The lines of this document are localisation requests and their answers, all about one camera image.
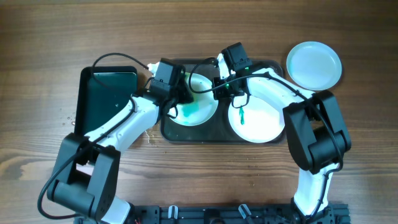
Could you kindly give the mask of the white plate top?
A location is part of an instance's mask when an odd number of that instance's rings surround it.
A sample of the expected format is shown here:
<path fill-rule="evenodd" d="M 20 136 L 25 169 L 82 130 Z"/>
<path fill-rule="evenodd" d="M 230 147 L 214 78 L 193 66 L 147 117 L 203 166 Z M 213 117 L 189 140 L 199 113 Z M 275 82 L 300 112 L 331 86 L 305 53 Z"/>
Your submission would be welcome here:
<path fill-rule="evenodd" d="M 203 91 L 211 88 L 212 82 L 203 75 L 194 73 L 191 78 L 191 86 L 194 90 Z M 175 116 L 172 121 L 183 126 L 197 126 L 208 121 L 216 112 L 218 100 L 215 100 L 212 92 L 192 93 L 193 102 L 178 104 L 177 109 L 169 110 L 168 115 Z"/>

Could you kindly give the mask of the white plate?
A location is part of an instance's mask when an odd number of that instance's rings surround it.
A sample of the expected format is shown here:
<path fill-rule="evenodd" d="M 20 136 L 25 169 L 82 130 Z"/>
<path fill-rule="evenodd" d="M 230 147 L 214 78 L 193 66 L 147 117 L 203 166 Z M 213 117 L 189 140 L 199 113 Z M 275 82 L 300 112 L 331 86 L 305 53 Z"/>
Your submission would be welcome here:
<path fill-rule="evenodd" d="M 233 131 L 242 139 L 253 143 L 270 142 L 284 130 L 279 111 L 262 99 L 251 96 L 246 106 L 228 108 L 228 121 Z"/>
<path fill-rule="evenodd" d="M 332 88 L 343 74 L 338 54 L 328 45 L 315 41 L 293 47 L 288 53 L 286 67 L 295 83 L 314 91 Z"/>
<path fill-rule="evenodd" d="M 212 82 L 203 75 L 194 73 L 191 78 L 191 86 L 194 90 L 203 91 L 211 88 Z M 193 102 L 178 104 L 177 109 L 169 110 L 168 115 L 175 116 L 172 121 L 183 126 L 197 126 L 208 121 L 216 112 L 218 100 L 215 100 L 212 92 L 192 93 Z"/>

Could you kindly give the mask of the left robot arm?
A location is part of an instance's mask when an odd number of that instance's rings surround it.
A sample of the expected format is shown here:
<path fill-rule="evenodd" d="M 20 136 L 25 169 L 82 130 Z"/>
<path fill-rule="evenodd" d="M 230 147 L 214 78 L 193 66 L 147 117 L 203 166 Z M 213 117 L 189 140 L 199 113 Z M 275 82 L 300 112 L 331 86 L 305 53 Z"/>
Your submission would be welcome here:
<path fill-rule="evenodd" d="M 73 210 L 72 218 L 95 223 L 137 223 L 133 204 L 116 196 L 121 154 L 170 109 L 191 103 L 185 82 L 185 67 L 163 58 L 149 88 L 128 103 L 109 121 L 84 136 L 70 133 L 58 152 L 52 176 L 40 192 L 37 207 L 48 219 L 55 217 L 42 209 L 47 197 Z"/>

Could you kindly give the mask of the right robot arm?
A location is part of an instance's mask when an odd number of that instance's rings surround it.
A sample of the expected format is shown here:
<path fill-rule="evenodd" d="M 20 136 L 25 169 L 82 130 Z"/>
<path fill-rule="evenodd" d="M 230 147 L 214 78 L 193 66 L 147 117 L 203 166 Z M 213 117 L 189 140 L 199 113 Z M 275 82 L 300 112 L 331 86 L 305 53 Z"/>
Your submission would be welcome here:
<path fill-rule="evenodd" d="M 328 90 L 304 90 L 278 76 L 271 66 L 253 63 L 240 42 L 223 49 L 217 61 L 220 75 L 213 81 L 213 94 L 217 100 L 230 98 L 238 112 L 236 130 L 248 124 L 249 108 L 265 110 L 254 100 L 282 114 L 289 152 L 300 169 L 293 204 L 304 222 L 319 219 L 328 206 L 331 177 L 343 168 L 343 156 L 351 149 L 335 96 Z"/>

